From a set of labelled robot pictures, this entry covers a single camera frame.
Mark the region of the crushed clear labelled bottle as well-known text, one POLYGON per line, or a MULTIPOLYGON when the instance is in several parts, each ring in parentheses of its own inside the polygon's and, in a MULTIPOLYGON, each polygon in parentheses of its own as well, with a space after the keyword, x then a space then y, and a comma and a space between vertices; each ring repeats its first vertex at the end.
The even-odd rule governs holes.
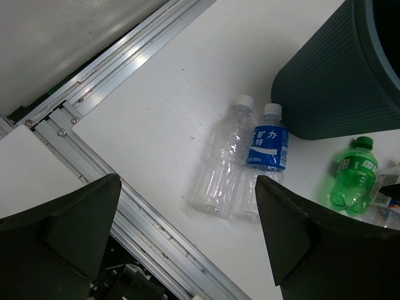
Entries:
POLYGON ((370 190, 371 202, 366 212, 355 217, 364 223, 399 230, 399 196, 387 196, 381 189, 399 185, 399 164, 378 171, 370 190))

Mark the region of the clear plastic bottle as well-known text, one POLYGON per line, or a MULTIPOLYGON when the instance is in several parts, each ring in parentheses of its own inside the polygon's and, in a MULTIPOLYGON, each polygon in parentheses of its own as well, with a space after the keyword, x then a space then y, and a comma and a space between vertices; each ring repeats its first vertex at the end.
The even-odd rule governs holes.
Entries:
POLYGON ((191 206, 202 213, 228 219, 253 136, 254 99, 241 95, 216 126, 210 155, 191 206))

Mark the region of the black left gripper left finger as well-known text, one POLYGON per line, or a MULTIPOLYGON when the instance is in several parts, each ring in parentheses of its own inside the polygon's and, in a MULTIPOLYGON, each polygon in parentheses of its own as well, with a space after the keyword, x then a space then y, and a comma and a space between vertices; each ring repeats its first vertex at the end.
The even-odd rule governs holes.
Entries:
POLYGON ((121 193, 108 174, 1 219, 1 299, 86 299, 121 193))

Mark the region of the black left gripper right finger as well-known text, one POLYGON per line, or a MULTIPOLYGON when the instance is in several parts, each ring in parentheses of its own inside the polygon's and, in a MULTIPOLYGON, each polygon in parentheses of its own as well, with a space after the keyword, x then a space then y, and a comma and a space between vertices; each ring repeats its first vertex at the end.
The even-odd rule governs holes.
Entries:
POLYGON ((399 231, 358 221, 259 176, 256 200, 284 299, 398 299, 399 231))

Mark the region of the green plastic bottle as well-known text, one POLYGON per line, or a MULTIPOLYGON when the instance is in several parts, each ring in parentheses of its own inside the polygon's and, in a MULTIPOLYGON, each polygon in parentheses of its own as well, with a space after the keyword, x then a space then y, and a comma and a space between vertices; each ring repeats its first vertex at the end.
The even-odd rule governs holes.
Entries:
POLYGON ((370 190, 378 170, 378 161, 372 153, 373 144, 372 138, 360 136, 341 154, 329 193, 332 210, 354 217, 368 209, 370 190))

